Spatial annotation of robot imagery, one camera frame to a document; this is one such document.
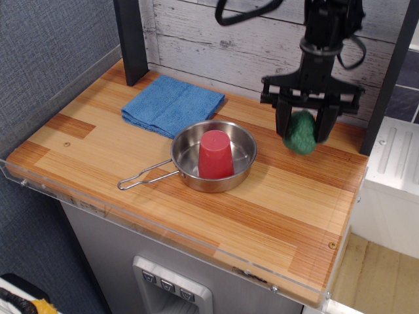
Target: folded blue cloth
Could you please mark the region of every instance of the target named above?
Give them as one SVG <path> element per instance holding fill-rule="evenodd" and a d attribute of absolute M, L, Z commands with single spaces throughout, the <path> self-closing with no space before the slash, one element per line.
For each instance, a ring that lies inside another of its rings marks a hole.
<path fill-rule="evenodd" d="M 160 75 L 122 108 L 122 118 L 173 139 L 187 126 L 210 118 L 224 97 L 219 92 Z"/>

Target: wooden countertop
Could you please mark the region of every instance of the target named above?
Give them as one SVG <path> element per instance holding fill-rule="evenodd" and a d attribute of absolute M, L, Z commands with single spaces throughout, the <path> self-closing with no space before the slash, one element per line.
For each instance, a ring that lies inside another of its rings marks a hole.
<path fill-rule="evenodd" d="M 121 179 L 170 158 L 171 139 L 125 123 L 120 113 L 156 77 L 147 73 L 129 87 L 118 62 L 18 147 L 7 159 L 9 171 L 62 200 L 90 204 L 108 218 L 318 305 L 367 165 L 358 153 L 365 130 L 337 123 L 325 145 L 299 156 L 276 134 L 270 105 L 225 93 L 213 118 L 243 126 L 258 146 L 241 185 L 207 194 L 172 176 L 121 191 Z M 170 163 L 144 176 L 174 169 Z"/>

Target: upside-down red cup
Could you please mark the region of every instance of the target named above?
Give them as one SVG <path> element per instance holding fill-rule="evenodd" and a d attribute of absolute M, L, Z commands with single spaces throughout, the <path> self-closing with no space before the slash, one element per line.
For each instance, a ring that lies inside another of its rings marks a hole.
<path fill-rule="evenodd" d="M 204 179 L 222 179 L 234 175 L 230 137 L 225 132 L 211 130 L 202 135 L 198 174 Z"/>

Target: pan handle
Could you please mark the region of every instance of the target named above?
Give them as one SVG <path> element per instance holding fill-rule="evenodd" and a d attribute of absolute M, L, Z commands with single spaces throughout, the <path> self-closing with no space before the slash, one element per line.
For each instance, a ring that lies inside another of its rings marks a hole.
<path fill-rule="evenodd" d="M 138 181 L 138 182 L 135 182 L 135 183 L 133 183 L 133 184 L 131 184 L 131 185 L 128 185 L 128 186 L 122 186 L 122 184 L 123 184 L 123 183 L 128 182 L 128 181 L 131 181 L 131 180 L 134 180 L 134 179 L 138 178 L 140 175 L 142 175 L 143 173 L 145 173 L 145 172 L 147 172 L 147 171 L 150 171 L 150 170 L 152 170 L 152 169 L 154 169 L 154 168 L 157 168 L 157 167 L 163 166 L 164 164 L 167 164 L 167 163 L 171 162 L 171 160 L 172 160 L 172 159 L 166 160 L 166 161 L 164 161 L 164 162 L 160 162 L 160 163 L 159 163 L 159 164 L 157 164 L 157 165 L 154 165 L 154 166 L 148 167 L 147 169 L 144 169 L 143 171 L 141 171 L 141 172 L 140 172 L 140 173 L 138 173 L 137 175 L 134 175 L 133 177 L 130 177 L 130 178 L 127 178 L 127 179 L 124 179 L 124 180 L 119 181 L 119 182 L 118 182 L 118 188 L 119 188 L 120 190 L 127 190 L 127 189 L 129 189 L 129 188 L 134 187 L 135 185 L 139 185 L 139 184 L 143 184 L 143 183 L 153 183 L 153 182 L 155 182 L 155 181 L 157 181 L 157 180 L 161 180 L 161 179 L 164 179 L 164 178 L 166 178 L 166 177 L 170 177 L 171 175 L 175 175 L 176 173 L 179 173 L 179 172 L 180 172 L 180 170 L 177 170 L 177 171 L 174 171 L 174 172 L 168 173 L 167 175 L 162 175 L 161 177 L 157 177 L 157 178 L 154 178 L 154 179 L 151 179 L 151 180 Z"/>

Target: green sponge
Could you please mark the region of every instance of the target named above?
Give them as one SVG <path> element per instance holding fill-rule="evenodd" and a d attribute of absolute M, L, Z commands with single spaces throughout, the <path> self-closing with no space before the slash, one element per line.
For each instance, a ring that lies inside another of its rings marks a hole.
<path fill-rule="evenodd" d="M 291 115 L 287 134 L 282 139 L 286 147 L 300 155 L 310 154 L 316 147 L 314 131 L 316 121 L 307 110 L 296 111 Z"/>

